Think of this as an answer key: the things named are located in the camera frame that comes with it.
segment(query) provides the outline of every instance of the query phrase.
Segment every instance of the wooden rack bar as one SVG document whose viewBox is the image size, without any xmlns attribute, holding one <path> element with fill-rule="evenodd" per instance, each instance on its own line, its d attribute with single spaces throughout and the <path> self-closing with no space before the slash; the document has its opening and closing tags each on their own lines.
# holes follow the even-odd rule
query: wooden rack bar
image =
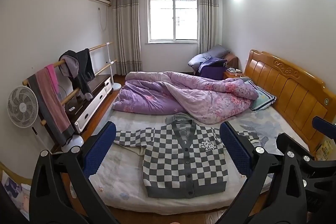
<svg viewBox="0 0 336 224">
<path fill-rule="evenodd" d="M 102 47 L 105 47 L 105 46 L 110 45 L 110 44 L 112 44 L 112 42 L 108 42 L 108 43 L 105 43 L 105 44 L 100 44 L 100 45 L 98 45 L 98 46 L 95 46 L 95 47 L 90 48 L 89 51 L 92 52 L 92 51 L 94 51 L 94 50 L 96 50 L 96 49 L 98 49 L 98 48 L 102 48 Z M 55 62 L 53 65 L 54 65 L 54 68 L 56 68 L 56 67 L 58 67 L 59 65 L 64 64 L 64 63 L 65 63 L 65 60 L 64 60 L 64 59 L 61 59 L 61 60 Z M 28 85 L 28 79 L 24 80 L 24 81 L 22 82 L 22 84 L 23 84 L 23 85 Z"/>
<path fill-rule="evenodd" d="M 110 65 L 112 65 L 113 63 L 115 63 L 117 60 L 112 61 L 111 63 L 107 64 L 104 68 L 102 68 L 100 71 L 98 71 L 97 73 L 95 73 L 94 75 L 97 76 L 98 74 L 100 74 L 101 72 L 103 72 L 104 70 L 106 70 Z M 79 88 L 76 88 L 75 90 L 73 90 L 68 96 L 66 96 L 63 100 L 61 100 L 61 104 L 65 105 L 67 102 L 69 102 L 71 100 L 72 97 L 75 96 L 75 94 L 79 91 Z M 42 120 L 40 122 L 40 124 L 42 126 L 46 125 L 46 120 Z"/>
</svg>

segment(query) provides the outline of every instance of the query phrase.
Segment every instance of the mattress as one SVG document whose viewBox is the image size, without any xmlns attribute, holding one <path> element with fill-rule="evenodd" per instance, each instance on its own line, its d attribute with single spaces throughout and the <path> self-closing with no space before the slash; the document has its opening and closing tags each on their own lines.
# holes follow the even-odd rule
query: mattress
<svg viewBox="0 0 336 224">
<path fill-rule="evenodd" d="M 117 130 L 135 131 L 146 127 L 160 127 L 165 124 L 166 115 L 142 115 L 111 110 L 106 112 L 95 133 L 110 120 Z M 305 148 L 303 140 L 272 107 L 251 112 L 249 109 L 227 119 L 236 131 L 253 131 L 259 136 L 255 146 L 263 146 L 269 153 L 280 154 L 276 138 L 286 132 Z M 219 128 L 221 123 L 210 125 Z M 228 152 L 225 150 L 228 168 L 228 182 L 223 193 L 192 199 L 149 198 L 142 180 L 143 156 L 113 144 L 100 168 L 90 181 L 106 205 L 138 212 L 152 212 L 162 215 L 207 211 L 229 206 L 243 186 L 246 177 L 238 173 Z M 268 190 L 272 175 L 266 178 L 263 191 Z"/>
</svg>

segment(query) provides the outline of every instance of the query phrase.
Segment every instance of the purple comforter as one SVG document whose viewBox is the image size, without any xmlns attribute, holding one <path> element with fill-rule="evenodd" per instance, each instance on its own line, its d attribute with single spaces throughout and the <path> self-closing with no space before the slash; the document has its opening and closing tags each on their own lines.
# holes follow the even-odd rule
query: purple comforter
<svg viewBox="0 0 336 224">
<path fill-rule="evenodd" d="M 206 124 L 246 110 L 258 93 L 242 80 L 216 81 L 178 72 L 130 72 L 115 110 L 150 115 L 188 112 Z"/>
</svg>

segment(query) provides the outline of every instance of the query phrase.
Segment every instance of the curtain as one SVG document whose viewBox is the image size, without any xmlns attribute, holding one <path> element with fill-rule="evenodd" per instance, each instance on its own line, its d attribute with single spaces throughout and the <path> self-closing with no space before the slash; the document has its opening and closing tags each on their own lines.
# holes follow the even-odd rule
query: curtain
<svg viewBox="0 0 336 224">
<path fill-rule="evenodd" d="M 111 31 L 117 74 L 141 71 L 138 0 L 112 0 Z"/>
<path fill-rule="evenodd" d="M 219 2 L 199 0 L 199 53 L 210 50 L 221 43 L 218 40 Z"/>
</svg>

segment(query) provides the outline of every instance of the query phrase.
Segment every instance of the black jacket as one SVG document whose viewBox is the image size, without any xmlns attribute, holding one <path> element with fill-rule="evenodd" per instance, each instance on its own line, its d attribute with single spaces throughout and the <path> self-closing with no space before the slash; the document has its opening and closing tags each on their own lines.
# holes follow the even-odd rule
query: black jacket
<svg viewBox="0 0 336 224">
<path fill-rule="evenodd" d="M 72 75 L 72 77 L 69 77 L 73 89 L 79 88 L 84 95 L 86 93 L 90 93 L 92 95 L 87 82 L 90 82 L 95 78 L 95 73 L 93 72 L 89 49 L 86 48 L 80 52 L 66 51 L 60 56 L 59 60 L 62 59 L 63 55 L 68 55 L 78 60 L 78 75 Z"/>
</svg>

